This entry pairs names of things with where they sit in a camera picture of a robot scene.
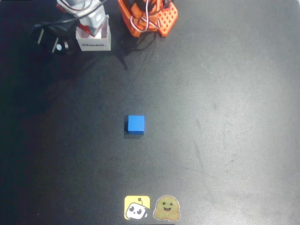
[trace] smiling face sticker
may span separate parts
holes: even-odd
[[[158,220],[177,221],[180,219],[178,200],[171,195],[164,195],[158,199],[153,217]]]

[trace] black table surface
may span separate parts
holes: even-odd
[[[300,224],[296,0],[176,0],[167,38],[108,0],[112,51],[66,57],[28,38],[55,4],[0,2],[3,224]],[[127,195],[173,195],[181,219],[125,220]]]

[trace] robot sticker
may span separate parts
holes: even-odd
[[[171,195],[160,197],[156,202],[153,217],[158,220],[180,220],[180,206],[178,200]]]
[[[126,196],[124,207],[124,217],[126,220],[146,218],[149,209],[150,198],[148,196]]]

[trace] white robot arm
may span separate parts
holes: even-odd
[[[69,54],[75,49],[70,38],[76,27],[76,39],[82,51],[110,51],[111,34],[108,16],[103,3],[107,0],[56,0],[57,7],[66,19],[34,25],[31,37],[34,42],[55,54]]]
[[[57,0],[57,3],[75,17],[86,15],[102,4],[99,0]],[[96,36],[104,21],[105,11],[103,5],[101,5],[95,12],[80,19],[80,24],[87,26],[89,33]]]

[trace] white wire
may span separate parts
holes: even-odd
[[[149,21],[150,25],[152,25],[153,27],[155,27],[156,29],[160,29],[160,20],[158,19],[157,21],[157,25],[151,21]]]
[[[151,24],[152,26],[154,26],[155,28],[159,29],[160,28],[160,20],[158,19],[158,26],[154,23],[152,23],[150,20],[149,20],[149,12],[148,12],[148,4],[149,4],[149,0],[146,1],[146,19],[144,17],[142,17],[142,20],[146,22],[146,28],[145,30],[140,30],[136,25],[135,23],[133,22],[133,15],[130,17],[130,23],[131,25],[133,26],[134,29],[136,29],[137,31],[141,32],[141,33],[144,33],[148,30],[149,28],[149,24]]]

